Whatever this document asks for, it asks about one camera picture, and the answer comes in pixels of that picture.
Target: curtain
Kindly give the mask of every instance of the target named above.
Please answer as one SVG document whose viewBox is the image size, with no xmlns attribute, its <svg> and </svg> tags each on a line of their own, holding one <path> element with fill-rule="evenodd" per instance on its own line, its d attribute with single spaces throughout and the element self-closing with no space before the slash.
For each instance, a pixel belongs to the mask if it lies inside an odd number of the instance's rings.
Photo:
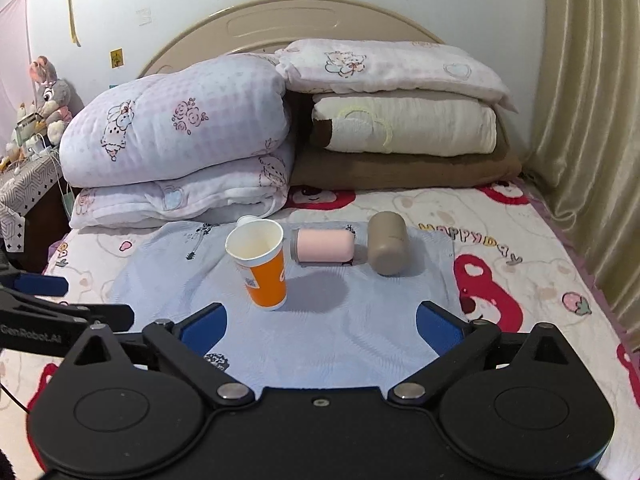
<svg viewBox="0 0 640 480">
<path fill-rule="evenodd" d="M 0 153 L 15 128 L 21 103 L 35 99 L 29 78 L 27 0 L 12 0 L 0 10 Z"/>
<path fill-rule="evenodd" d="M 527 175 L 640 348 L 640 0 L 546 0 Z"/>
</svg>

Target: light blue cloth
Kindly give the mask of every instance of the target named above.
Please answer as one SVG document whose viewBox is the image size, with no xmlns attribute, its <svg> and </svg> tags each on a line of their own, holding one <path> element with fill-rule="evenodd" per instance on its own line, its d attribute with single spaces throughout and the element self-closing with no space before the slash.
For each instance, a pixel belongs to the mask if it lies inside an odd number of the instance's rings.
<svg viewBox="0 0 640 480">
<path fill-rule="evenodd" d="M 136 314 L 133 331 L 158 318 L 180 321 L 219 301 L 225 335 L 209 360 L 254 389 L 388 389 L 437 358 L 418 334 L 416 309 L 430 300 L 464 319 L 453 275 L 453 243 L 441 232 L 410 229 L 412 264 L 387 278 L 365 262 L 367 224 L 284 224 L 287 302 L 253 306 L 224 242 L 232 225 L 170 222 L 129 259 L 111 300 Z M 350 228 L 353 266 L 301 266 L 289 254 L 292 228 Z"/>
</svg>

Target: brown pillow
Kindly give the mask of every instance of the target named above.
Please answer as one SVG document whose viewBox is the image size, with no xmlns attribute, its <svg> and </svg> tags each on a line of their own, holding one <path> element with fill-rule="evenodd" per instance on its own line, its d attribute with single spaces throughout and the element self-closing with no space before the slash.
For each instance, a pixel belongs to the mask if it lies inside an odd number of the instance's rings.
<svg viewBox="0 0 640 480">
<path fill-rule="evenodd" d="M 484 155 L 339 153 L 311 146 L 307 141 L 296 153 L 290 185 L 356 190 L 473 187 L 510 180 L 521 169 L 501 128 L 494 151 Z"/>
</svg>

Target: arched headboard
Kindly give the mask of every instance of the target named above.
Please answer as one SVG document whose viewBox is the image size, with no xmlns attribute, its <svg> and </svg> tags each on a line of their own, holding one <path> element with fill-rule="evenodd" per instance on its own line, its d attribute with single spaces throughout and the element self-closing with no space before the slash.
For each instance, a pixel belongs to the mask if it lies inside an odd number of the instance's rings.
<svg viewBox="0 0 640 480">
<path fill-rule="evenodd" d="M 356 0 L 257 0 L 229 7 L 169 42 L 140 77 L 230 52 L 274 52 L 300 38 L 442 41 L 412 20 Z"/>
</svg>

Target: white pillow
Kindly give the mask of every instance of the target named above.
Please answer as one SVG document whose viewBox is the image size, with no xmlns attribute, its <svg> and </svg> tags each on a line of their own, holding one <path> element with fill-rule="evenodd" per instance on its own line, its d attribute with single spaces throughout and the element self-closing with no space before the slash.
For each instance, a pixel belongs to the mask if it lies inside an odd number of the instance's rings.
<svg viewBox="0 0 640 480">
<path fill-rule="evenodd" d="M 63 174 L 76 187 L 118 186 L 271 152 L 288 131 L 284 92 L 272 63 L 246 54 L 116 86 L 67 127 Z"/>
<path fill-rule="evenodd" d="M 276 69 L 296 92 L 439 90 L 516 111 L 509 89 L 455 46 L 423 41 L 297 40 L 276 51 Z"/>
<path fill-rule="evenodd" d="M 69 225 L 157 227 L 197 218 L 221 224 L 242 215 L 268 216 L 287 199 L 292 142 L 269 155 L 232 160 L 175 180 L 83 189 Z"/>
<path fill-rule="evenodd" d="M 313 118 L 330 120 L 322 147 L 333 152 L 455 156 L 495 149 L 495 112 L 450 92 L 395 90 L 374 94 L 317 94 Z M 312 135 L 316 145 L 316 131 Z"/>
</svg>

